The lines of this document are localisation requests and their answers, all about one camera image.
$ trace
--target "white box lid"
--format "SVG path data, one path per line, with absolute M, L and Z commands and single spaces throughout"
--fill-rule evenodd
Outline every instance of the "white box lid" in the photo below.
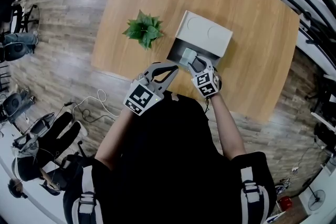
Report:
M 186 10 L 175 37 L 223 57 L 232 34 L 225 27 Z

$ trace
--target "jeans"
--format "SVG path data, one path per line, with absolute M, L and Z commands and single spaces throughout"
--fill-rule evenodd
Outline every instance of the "jeans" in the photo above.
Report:
M 24 112 L 26 112 L 34 103 L 31 99 L 28 98 L 27 92 L 25 90 L 22 90 L 20 92 L 21 96 L 21 106 L 18 108 L 18 110 L 12 115 L 8 117 L 8 121 L 10 123 L 15 122 L 15 120 Z
M 23 42 L 27 46 L 27 53 L 29 54 L 35 49 L 37 44 L 37 37 L 31 33 L 16 33 L 5 35 L 3 45 L 7 45 L 12 42 Z

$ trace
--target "red object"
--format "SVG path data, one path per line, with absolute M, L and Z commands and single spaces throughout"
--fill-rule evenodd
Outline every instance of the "red object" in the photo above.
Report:
M 282 197 L 280 199 L 280 207 L 283 211 L 287 211 L 289 208 L 292 207 L 292 201 L 288 196 Z

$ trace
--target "backpack strap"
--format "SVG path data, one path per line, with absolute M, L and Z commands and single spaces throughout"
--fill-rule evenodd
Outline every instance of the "backpack strap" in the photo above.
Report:
M 90 165 L 83 168 L 82 194 L 72 206 L 73 224 L 103 224 L 100 203 L 94 190 Z
M 240 193 L 240 199 L 242 203 L 241 222 L 242 224 L 264 224 L 269 210 L 269 197 L 266 189 L 263 186 L 257 185 L 253 180 L 252 167 L 243 168 L 240 170 L 242 175 L 243 188 Z M 250 207 L 256 208 L 256 206 L 263 207 L 264 212 L 262 219 L 256 221 L 251 218 Z

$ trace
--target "black shirt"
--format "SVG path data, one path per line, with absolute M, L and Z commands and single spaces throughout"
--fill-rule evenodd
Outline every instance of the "black shirt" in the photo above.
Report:
M 42 176 L 37 159 L 34 157 L 25 157 L 17 159 L 17 169 L 19 176 L 23 181 L 30 181 Z
M 271 213 L 276 193 L 264 153 L 229 161 L 215 148 L 202 107 L 186 97 L 176 102 L 165 95 L 134 119 L 114 171 L 98 160 L 90 163 L 104 223 L 203 218 L 241 223 L 240 169 L 249 166 L 256 183 L 269 192 Z M 81 178 L 82 169 L 64 195 L 68 223 L 82 192 Z

